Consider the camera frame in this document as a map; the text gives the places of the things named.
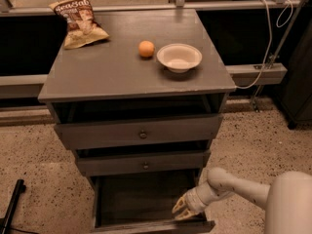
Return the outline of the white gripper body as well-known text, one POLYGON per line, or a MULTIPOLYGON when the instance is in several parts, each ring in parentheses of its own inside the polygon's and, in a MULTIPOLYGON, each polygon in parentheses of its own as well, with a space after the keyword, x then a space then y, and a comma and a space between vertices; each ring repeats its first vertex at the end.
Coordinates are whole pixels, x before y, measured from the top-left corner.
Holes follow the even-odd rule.
POLYGON ((212 194, 209 186, 197 186, 186 192, 185 201, 187 208, 195 213, 202 213, 211 203, 212 194))

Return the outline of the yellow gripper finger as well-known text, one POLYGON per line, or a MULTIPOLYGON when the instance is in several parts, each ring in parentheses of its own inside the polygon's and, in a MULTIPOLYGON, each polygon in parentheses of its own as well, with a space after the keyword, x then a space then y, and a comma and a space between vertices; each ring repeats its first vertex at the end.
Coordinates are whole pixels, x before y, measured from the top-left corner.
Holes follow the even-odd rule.
POLYGON ((172 214, 177 215, 177 214, 182 214, 187 210, 187 203, 185 200, 185 196, 182 195, 177 202, 175 203, 173 209, 172 209, 172 214))
POLYGON ((196 215, 195 212, 188 210, 188 209, 185 209, 182 213, 175 216, 175 220, 186 220, 186 219, 189 219, 195 215, 196 215))

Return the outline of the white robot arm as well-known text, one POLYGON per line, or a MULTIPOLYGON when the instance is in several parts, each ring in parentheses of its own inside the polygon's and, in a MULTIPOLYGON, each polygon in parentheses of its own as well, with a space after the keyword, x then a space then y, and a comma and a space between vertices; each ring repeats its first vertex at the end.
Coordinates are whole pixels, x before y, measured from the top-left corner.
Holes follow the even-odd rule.
POLYGON ((172 214, 186 220, 234 194, 265 210, 264 234, 312 234, 312 175, 303 172, 285 172, 267 185, 212 168, 177 200, 172 214))

